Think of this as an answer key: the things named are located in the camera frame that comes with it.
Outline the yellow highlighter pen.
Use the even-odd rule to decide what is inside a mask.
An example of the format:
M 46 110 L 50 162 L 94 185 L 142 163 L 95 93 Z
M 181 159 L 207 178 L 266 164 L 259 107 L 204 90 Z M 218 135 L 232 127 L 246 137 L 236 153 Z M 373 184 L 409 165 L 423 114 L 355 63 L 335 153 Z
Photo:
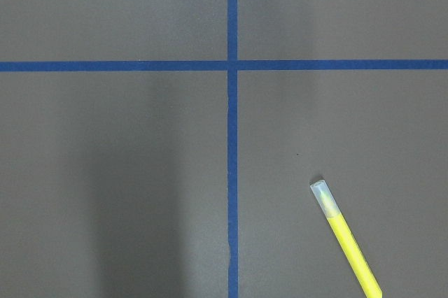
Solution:
M 364 295 L 366 297 L 383 297 L 382 289 L 370 269 L 326 181 L 320 179 L 312 183 L 310 189 L 321 207 Z

